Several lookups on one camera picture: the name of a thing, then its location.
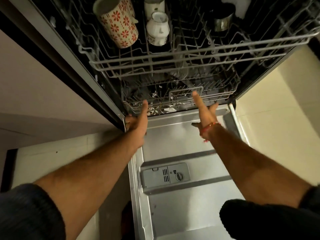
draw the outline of mug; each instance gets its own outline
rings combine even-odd
[[[170,33],[169,18],[164,12],[154,12],[146,24],[147,40],[155,46],[166,44]]]
[[[135,12],[131,0],[96,0],[93,13],[100,19],[118,48],[127,48],[138,39]]]
[[[144,12],[149,21],[154,12],[165,12],[165,0],[144,0]]]

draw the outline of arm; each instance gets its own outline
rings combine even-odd
[[[199,108],[201,130],[210,123],[217,122],[215,110],[209,109],[201,97],[193,93]],[[230,134],[221,125],[215,124],[202,134],[209,140],[221,158],[238,189],[248,201],[257,204],[279,204],[297,208],[311,185],[290,170],[254,150],[246,143]]]
[[[59,209],[67,240],[76,239],[106,199],[131,157],[143,145],[148,124],[147,110],[148,103],[144,101],[138,119],[127,118],[130,125],[127,133],[35,182]]]

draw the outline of open dishwasher door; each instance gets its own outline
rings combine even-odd
[[[232,105],[216,113],[246,142]],[[129,163],[136,239],[231,239],[219,211],[243,196],[192,122],[199,122],[198,110],[149,119],[145,144]]]

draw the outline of upper dish rack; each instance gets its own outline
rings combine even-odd
[[[223,37],[211,31],[197,0],[180,0],[180,8],[166,1],[171,32],[162,47],[146,42],[143,5],[138,2],[134,8],[139,37],[129,48],[118,49],[109,39],[92,13],[93,0],[70,0],[67,29],[94,69],[107,78],[120,79],[156,73],[181,79],[190,77],[193,68],[223,65],[227,69],[240,61],[270,67],[319,33],[317,0],[252,0],[245,20],[232,24]]]

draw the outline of floral mug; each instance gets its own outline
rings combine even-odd
[[[135,25],[138,20],[134,18],[131,0],[96,0],[93,12],[100,18],[104,29],[118,48],[127,48],[138,39]]]

